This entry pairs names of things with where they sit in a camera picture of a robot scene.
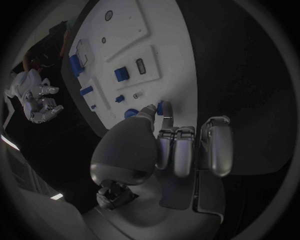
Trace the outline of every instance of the white mounting board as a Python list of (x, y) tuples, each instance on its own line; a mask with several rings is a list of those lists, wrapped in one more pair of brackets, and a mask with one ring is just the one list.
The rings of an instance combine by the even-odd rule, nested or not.
[[(105, 13), (109, 10), (113, 11), (112, 18), (105, 21)], [(103, 33), (112, 34), (111, 30), (106, 29), (109, 26), (107, 23), (113, 21), (114, 18), (119, 19), (118, 14), (120, 14), (120, 18), (127, 15), (131, 16), (130, 20), (142, 19), (142, 23), (146, 23), (147, 34), (143, 37), (129, 38), (126, 34), (127, 30), (136, 29), (137, 23), (133, 22), (132, 26), (114, 23), (114, 31), (118, 34), (112, 39), (117, 36), (121, 40), (122, 33), (124, 42), (114, 43), (111, 45), (112, 47), (109, 47), (110, 55), (105, 54), (105, 56), (111, 56), (108, 60), (104, 57), (104, 52), (108, 49), (106, 47), (111, 37), (106, 35), (106, 43), (103, 44)], [(82, 23), (73, 41), (69, 56), (75, 54), (78, 41), (84, 38), (87, 38), (90, 43), (94, 62), (84, 68), (78, 81), (83, 88), (91, 85), (90, 79), (98, 81), (102, 93), (96, 93), (93, 102), (96, 106), (101, 106), (99, 101), (109, 103), (110, 109), (108, 110), (100, 109), (100, 107), (95, 109), (107, 129), (111, 129), (122, 121), (126, 110), (140, 111), (149, 104), (157, 106), (161, 100), (172, 103), (174, 126), (197, 126), (198, 93), (194, 54), (187, 26), (176, 1), (101, 0)], [(140, 78), (137, 78), (136, 74), (139, 71), (134, 60), (140, 55), (147, 56), (145, 63), (146, 59), (150, 60), (147, 65), (152, 66), (151, 77), (140, 75)], [(147, 65), (145, 64), (146, 73), (149, 68)], [(127, 83), (116, 83), (114, 70), (121, 67), (128, 69), (130, 79)], [(134, 99), (133, 95), (139, 91), (142, 92), (142, 96)], [(115, 100), (119, 95), (123, 95), (125, 100), (117, 103)], [(156, 115), (155, 136), (158, 135), (162, 122), (163, 117)]]

